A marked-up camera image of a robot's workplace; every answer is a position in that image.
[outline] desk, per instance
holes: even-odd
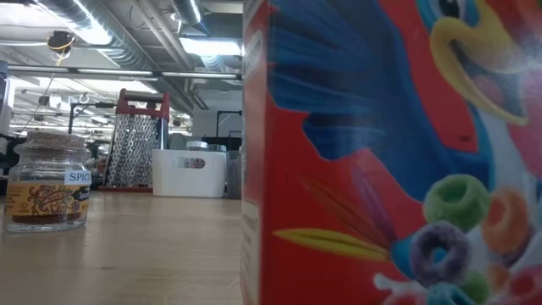
[[[2,232],[0,303],[240,305],[240,219],[234,200],[94,191],[86,228]]]

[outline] ceiling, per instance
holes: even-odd
[[[107,9],[125,27],[135,41],[143,48],[160,69],[182,70],[174,61],[173,57],[166,51],[157,37],[149,30],[143,18],[132,7],[130,0],[102,0]],[[171,17],[173,9],[169,0],[152,0],[157,11],[163,20],[170,27],[176,36],[177,21]],[[204,0],[202,5],[206,9],[203,24],[208,29],[210,37],[235,40],[241,43],[242,38],[242,0],[219,1]],[[58,55],[52,54],[43,42],[53,31],[70,31],[66,25],[55,19],[48,12],[41,10],[35,5],[6,4],[0,0],[0,60],[8,61],[10,64],[31,64],[54,66],[57,63]],[[182,36],[202,35],[197,27],[182,26]],[[84,43],[75,45],[69,57],[62,61],[62,66],[117,69],[118,66],[103,56],[96,49],[87,48]],[[198,55],[190,54],[191,62],[196,71],[205,71],[205,67]],[[239,72],[242,66],[241,58],[236,56],[223,56],[228,69]],[[15,87],[14,116],[11,121],[11,133],[21,133],[25,130],[32,130],[38,125],[46,129],[56,128],[65,130],[69,121],[69,107],[66,103],[86,101],[94,102],[115,102],[120,89],[157,93],[152,87],[138,80],[111,79],[100,80],[93,78],[66,78],[56,75],[47,89],[51,80],[45,75],[19,75],[13,74],[9,77],[10,85]],[[217,110],[241,110],[241,83],[239,81],[222,80],[195,80],[196,92],[199,98],[205,102],[209,110],[199,109],[194,106],[193,111],[217,111]],[[38,99],[44,95],[50,97],[49,106],[39,106]],[[189,116],[180,111],[171,109],[172,117],[182,121],[181,127],[171,126],[171,130],[182,130],[189,134],[191,131],[191,120]],[[74,133],[86,135],[89,138],[109,138],[113,128],[114,110],[95,109],[93,107],[77,108],[80,117],[74,122]],[[42,114],[44,121],[36,121],[35,115]],[[92,120],[91,116],[109,116],[102,122]]]

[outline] cartoon eye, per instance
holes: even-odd
[[[465,18],[466,0],[429,0],[434,15],[440,17]]]

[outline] jar label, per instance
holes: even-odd
[[[68,186],[89,186],[92,184],[92,172],[90,170],[66,170],[64,184]]]
[[[10,183],[4,213],[10,216],[48,216],[88,211],[89,186],[41,183]]]

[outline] toucan beak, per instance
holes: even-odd
[[[532,69],[537,64],[534,57],[517,37],[511,35],[511,23],[503,17],[509,16],[510,11],[501,11],[503,3],[516,6],[516,2],[528,1],[535,3],[539,0],[475,0],[480,14],[476,26],[470,27],[459,19],[444,17],[435,23],[430,37],[436,66],[450,85],[477,108],[514,125],[527,124],[522,105],[517,106],[521,110],[512,112],[492,101],[466,71],[457,50],[469,63],[494,75],[515,75]],[[535,25],[540,23],[540,19],[531,21]]]

